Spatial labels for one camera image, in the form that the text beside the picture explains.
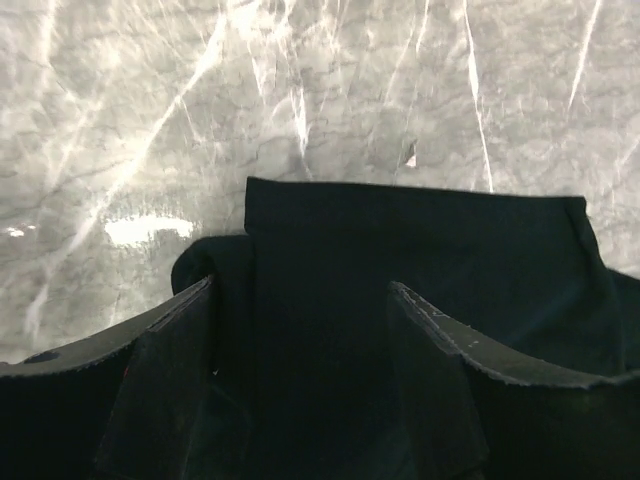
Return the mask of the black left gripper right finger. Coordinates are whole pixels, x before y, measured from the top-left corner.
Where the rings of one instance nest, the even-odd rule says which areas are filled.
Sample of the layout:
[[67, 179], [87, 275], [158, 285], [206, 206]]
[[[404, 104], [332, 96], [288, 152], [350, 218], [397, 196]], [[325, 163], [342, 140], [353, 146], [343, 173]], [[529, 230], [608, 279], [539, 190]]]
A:
[[389, 288], [392, 358], [421, 479], [635, 479], [639, 375], [605, 377], [511, 349]]

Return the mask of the black t shirt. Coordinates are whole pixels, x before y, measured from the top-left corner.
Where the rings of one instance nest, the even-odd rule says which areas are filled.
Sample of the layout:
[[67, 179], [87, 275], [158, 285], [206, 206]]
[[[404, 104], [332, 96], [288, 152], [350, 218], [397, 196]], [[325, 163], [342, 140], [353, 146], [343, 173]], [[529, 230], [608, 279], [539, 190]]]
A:
[[608, 268], [581, 197], [250, 178], [244, 231], [195, 241], [175, 292], [250, 285], [237, 479], [421, 479], [389, 340], [401, 283], [525, 355], [639, 375], [639, 283]]

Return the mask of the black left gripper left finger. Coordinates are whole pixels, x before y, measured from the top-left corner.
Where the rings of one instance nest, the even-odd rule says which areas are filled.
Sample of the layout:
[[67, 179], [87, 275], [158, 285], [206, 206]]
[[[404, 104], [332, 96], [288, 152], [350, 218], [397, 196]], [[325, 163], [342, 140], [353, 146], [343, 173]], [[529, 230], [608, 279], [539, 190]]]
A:
[[152, 310], [1, 367], [5, 479], [237, 479], [250, 285], [205, 278]]

